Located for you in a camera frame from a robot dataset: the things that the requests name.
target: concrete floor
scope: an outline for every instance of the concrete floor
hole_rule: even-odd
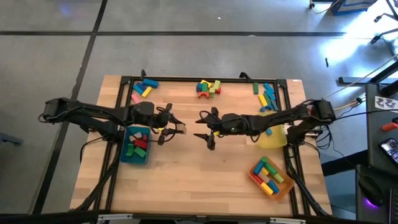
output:
[[[0,0],[0,31],[92,31],[100,0]],[[317,4],[317,10],[330,4]],[[368,12],[334,17],[315,15],[308,2],[281,1],[109,1],[99,31],[263,31],[345,32],[341,37],[236,36],[97,36],[78,100],[95,103],[103,75],[252,77],[302,79],[307,98],[321,98],[340,88],[337,77],[361,77],[391,57],[385,42],[369,41],[395,21],[373,19],[388,12],[380,0]],[[58,126],[36,117],[46,100],[70,96],[88,44],[88,36],[0,35],[0,131],[24,140],[22,146],[0,145],[0,213],[28,213],[49,159]],[[325,65],[328,58],[329,67]],[[346,104],[363,89],[352,87],[329,100]],[[352,113],[364,111],[364,105]],[[366,149],[364,116],[331,126],[336,149],[349,155]],[[50,187],[44,212],[69,208],[79,168],[78,151],[86,134],[70,125]],[[322,161],[339,158],[331,149]],[[354,212],[353,173],[326,178],[333,205]]]

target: wooden tabletop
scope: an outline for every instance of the wooden tabletop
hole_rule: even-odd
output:
[[[118,75],[104,76],[98,105],[115,106],[120,79]],[[301,80],[287,80],[287,84],[291,105],[301,103],[305,99]],[[248,177],[248,170],[262,156],[268,156],[285,170],[282,148],[261,149],[247,136],[226,136],[216,138],[216,149],[210,151],[204,140],[193,135],[209,133],[205,124],[195,124],[195,121],[199,119],[200,110],[209,111],[212,106],[218,108],[220,117],[224,113],[258,114],[260,104],[253,95],[252,84],[221,83],[221,94],[209,100],[198,99],[195,86],[193,82],[160,82],[147,98],[138,96],[156,106],[165,107],[172,103],[176,118],[187,124],[187,134],[176,135],[163,146],[151,144],[149,160],[144,166],[120,163],[111,211],[291,217],[289,195],[281,202],[275,202]],[[98,133],[91,133],[88,141],[98,137]],[[310,138],[306,141],[315,143]],[[86,146],[70,208],[79,206],[97,184],[105,147],[104,141]],[[300,155],[309,191],[331,214],[318,152],[300,146]],[[295,191],[299,213],[303,213],[297,186]],[[108,185],[103,191],[101,208],[104,208],[107,192]]]

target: green block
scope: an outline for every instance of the green block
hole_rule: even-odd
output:
[[[271,99],[269,98],[269,96],[268,96],[267,93],[265,93],[265,92],[264,92],[264,98],[265,98],[266,101],[267,101],[267,105],[271,106],[271,105],[272,105],[272,104],[271,104]]]
[[[126,156],[132,156],[133,153],[134,153],[134,148],[132,144],[127,144]]]
[[[207,83],[201,86],[201,91],[207,91]]]
[[[275,175],[275,174],[278,173],[278,171],[277,171],[275,168],[273,168],[273,167],[271,166],[271,164],[269,164],[269,162],[267,162],[267,163],[265,164],[264,167],[269,171],[269,173],[270,173],[271,175]]]
[[[284,181],[284,179],[279,174],[275,174],[273,175],[273,177],[276,181],[278,181],[278,183],[282,183]]]
[[[259,94],[259,83],[258,82],[253,83],[253,93]]]
[[[218,81],[218,80],[216,80],[216,81],[214,82],[214,89],[218,90],[218,88],[220,87],[220,84],[221,84],[221,82]]]
[[[145,155],[147,154],[146,151],[144,151],[140,147],[136,147],[134,152],[137,153],[138,156],[141,156],[141,157],[145,157]]]
[[[261,162],[263,162],[263,163],[267,163],[267,157],[261,157]]]

